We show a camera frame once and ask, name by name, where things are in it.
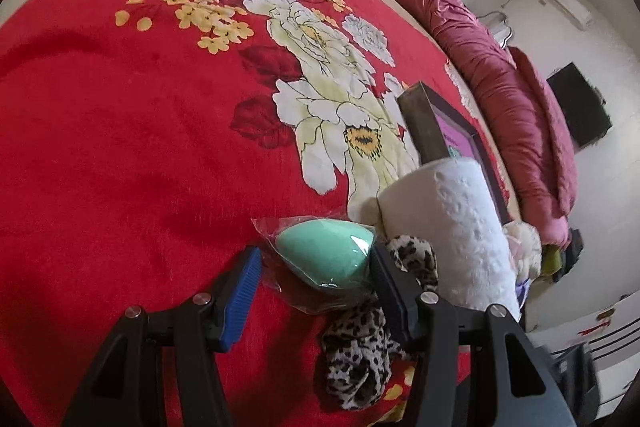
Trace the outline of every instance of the toilet paper roll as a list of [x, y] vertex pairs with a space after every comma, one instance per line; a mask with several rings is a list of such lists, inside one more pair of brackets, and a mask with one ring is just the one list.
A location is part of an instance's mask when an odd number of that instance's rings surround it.
[[500, 303], [520, 318], [509, 244], [478, 162], [431, 162], [385, 188], [378, 203], [387, 237], [431, 243], [444, 298], [482, 311]]

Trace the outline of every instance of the red blanket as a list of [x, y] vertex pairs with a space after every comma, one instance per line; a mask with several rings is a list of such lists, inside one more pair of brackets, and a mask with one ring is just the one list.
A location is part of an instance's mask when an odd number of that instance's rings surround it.
[[[394, 93], [472, 121], [447, 57], [381, 0], [30, 0], [0, 29], [0, 375], [56, 426], [113, 323], [204, 289], [251, 217], [374, 219], [415, 168]], [[365, 426], [322, 394], [321, 316], [258, 290], [218, 357], [236, 425]], [[175, 408], [175, 394], [172, 406]]]

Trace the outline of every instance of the leopard print fabric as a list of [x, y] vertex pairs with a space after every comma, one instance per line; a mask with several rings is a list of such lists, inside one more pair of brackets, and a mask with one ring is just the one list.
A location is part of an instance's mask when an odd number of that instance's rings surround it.
[[[386, 249], [399, 269], [415, 274], [423, 291], [436, 289], [436, 259], [427, 241], [401, 235]], [[391, 339], [375, 295], [340, 315], [324, 332], [321, 344], [328, 362], [326, 389], [347, 410], [375, 404], [391, 378], [393, 357], [408, 358]]]

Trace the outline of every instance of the plastic wrapper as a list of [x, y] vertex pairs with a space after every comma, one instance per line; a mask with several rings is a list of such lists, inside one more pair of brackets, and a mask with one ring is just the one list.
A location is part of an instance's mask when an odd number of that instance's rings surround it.
[[376, 238], [373, 227], [338, 216], [252, 222], [269, 245], [263, 249], [262, 281], [294, 308], [321, 314], [352, 308], [371, 295], [368, 258]]

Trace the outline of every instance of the wooden frame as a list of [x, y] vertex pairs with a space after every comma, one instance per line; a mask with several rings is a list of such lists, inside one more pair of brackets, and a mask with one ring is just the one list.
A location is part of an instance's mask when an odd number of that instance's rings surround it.
[[479, 131], [423, 82], [402, 93], [398, 105], [420, 154], [420, 164], [452, 156], [475, 159], [482, 167], [500, 222], [504, 225], [511, 221]]

